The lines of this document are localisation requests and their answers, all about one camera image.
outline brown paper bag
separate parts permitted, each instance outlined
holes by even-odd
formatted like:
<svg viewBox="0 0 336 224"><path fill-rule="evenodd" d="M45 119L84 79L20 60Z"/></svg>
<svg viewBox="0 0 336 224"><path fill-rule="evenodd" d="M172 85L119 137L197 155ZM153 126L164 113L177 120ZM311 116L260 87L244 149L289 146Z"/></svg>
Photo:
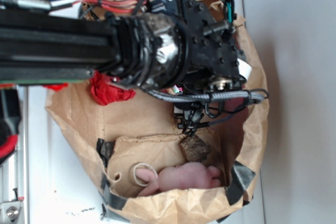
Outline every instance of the brown paper bag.
<svg viewBox="0 0 336 224"><path fill-rule="evenodd" d="M220 0L202 1L216 19L223 18ZM95 8L94 13L103 19L103 10ZM235 26L238 45L253 68L246 88L267 89L244 21L238 17ZM89 94L89 81L85 81L54 93L46 103L109 210L131 223L207 223L230 215L243 206L243 200L252 199L266 146L268 101L250 106L223 124L198 131L213 150L204 164L221 170L222 187L136 197L142 188L130 178L134 164L146 162L160 171L185 163L179 147L184 136L176 128L173 104L136 92L132 100L99 106ZM98 138L115 142L107 168L96 151ZM241 183L242 176L248 183Z"/></svg>

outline red cloth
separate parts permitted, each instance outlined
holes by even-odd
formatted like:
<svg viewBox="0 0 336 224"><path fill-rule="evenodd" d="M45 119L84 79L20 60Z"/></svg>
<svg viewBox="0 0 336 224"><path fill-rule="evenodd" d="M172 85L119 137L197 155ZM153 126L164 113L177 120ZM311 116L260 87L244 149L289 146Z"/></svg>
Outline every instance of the red cloth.
<svg viewBox="0 0 336 224"><path fill-rule="evenodd" d="M96 72L90 80L90 92L94 100L102 106L111 102L127 101L135 96L134 90L124 90L111 85L108 85L105 76Z"/></svg>

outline cork piece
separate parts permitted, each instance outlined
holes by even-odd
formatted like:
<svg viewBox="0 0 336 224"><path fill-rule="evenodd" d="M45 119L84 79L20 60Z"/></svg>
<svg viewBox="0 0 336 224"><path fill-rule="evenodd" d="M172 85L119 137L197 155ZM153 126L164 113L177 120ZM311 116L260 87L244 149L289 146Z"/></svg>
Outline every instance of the cork piece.
<svg viewBox="0 0 336 224"><path fill-rule="evenodd" d="M206 145L198 136L186 137L180 143L182 152L189 162L202 162L211 152L210 145Z"/></svg>

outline pink plush pig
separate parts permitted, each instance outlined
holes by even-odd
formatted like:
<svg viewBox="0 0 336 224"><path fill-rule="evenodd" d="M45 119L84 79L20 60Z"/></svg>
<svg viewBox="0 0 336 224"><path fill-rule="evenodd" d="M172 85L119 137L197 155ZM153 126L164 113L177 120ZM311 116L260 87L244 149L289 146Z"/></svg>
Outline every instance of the pink plush pig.
<svg viewBox="0 0 336 224"><path fill-rule="evenodd" d="M157 190L199 188L209 189L221 186L220 171L215 166L205 167L199 162L189 162L181 166L163 169L158 178L153 171L147 168L135 170L137 178L149 182L138 196L153 195Z"/></svg>

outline red fabric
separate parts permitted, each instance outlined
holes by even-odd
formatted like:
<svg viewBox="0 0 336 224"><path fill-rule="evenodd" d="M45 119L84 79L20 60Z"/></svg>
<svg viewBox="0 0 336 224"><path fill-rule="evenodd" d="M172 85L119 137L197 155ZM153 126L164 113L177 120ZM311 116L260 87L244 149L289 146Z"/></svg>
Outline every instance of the red fabric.
<svg viewBox="0 0 336 224"><path fill-rule="evenodd" d="M12 151L14 151L16 143L17 143L17 135L9 136L7 138L6 143L0 146L0 158L7 156Z"/></svg>
<svg viewBox="0 0 336 224"><path fill-rule="evenodd" d="M127 101L135 96L134 90L124 90L108 85L103 74L96 72L94 75L90 80L90 92L99 105L105 106L111 102Z"/></svg>
<svg viewBox="0 0 336 224"><path fill-rule="evenodd" d="M68 84L67 83L63 83L63 84L53 84L53 85L43 85L43 87L47 88L47 89L52 89L52 90L55 90L55 91L59 91L61 90L62 88L65 88L67 87Z"/></svg>

